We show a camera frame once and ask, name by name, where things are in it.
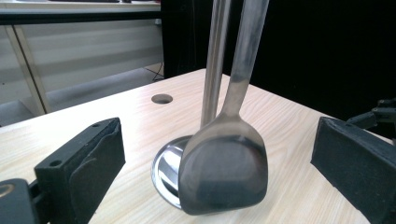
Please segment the metal shaft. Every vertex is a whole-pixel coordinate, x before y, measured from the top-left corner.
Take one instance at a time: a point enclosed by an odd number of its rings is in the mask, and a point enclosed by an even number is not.
[[[239,115],[248,90],[256,55],[262,38],[269,0],[245,0],[236,40],[230,85],[225,95],[222,112]]]
[[[218,109],[230,4],[231,0],[214,0],[213,2],[201,128],[215,118]]]

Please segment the white cabinet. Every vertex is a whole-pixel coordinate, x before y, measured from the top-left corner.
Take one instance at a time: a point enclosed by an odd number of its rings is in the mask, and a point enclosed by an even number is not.
[[[0,104],[19,101],[35,116],[49,113],[50,91],[161,62],[155,20],[1,26]]]
[[[32,116],[44,114],[12,27],[0,26],[0,105],[11,103],[20,105]],[[0,111],[0,124],[8,124],[6,116],[7,111]]]
[[[22,25],[45,91],[163,62],[155,20]]]

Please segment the wooden table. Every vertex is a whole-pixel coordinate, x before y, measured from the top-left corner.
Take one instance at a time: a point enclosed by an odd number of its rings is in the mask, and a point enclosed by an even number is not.
[[[264,200],[198,217],[168,204],[151,182],[151,163],[169,141],[198,131],[204,80],[205,70],[199,70],[0,128],[0,180],[32,182],[33,168],[51,152],[96,121],[119,117],[126,163],[91,223],[368,223],[310,163],[323,114],[253,86],[241,115],[265,142],[269,183]],[[223,77],[219,108],[228,80]],[[160,93],[173,101],[151,102]]]

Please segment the screw hole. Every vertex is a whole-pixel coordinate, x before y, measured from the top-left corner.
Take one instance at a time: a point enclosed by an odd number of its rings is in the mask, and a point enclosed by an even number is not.
[[[49,164],[49,166],[54,167],[60,165],[61,163],[62,163],[61,161],[53,161],[52,163]]]
[[[173,101],[173,97],[168,94],[157,94],[151,97],[151,101],[155,104],[166,105]]]

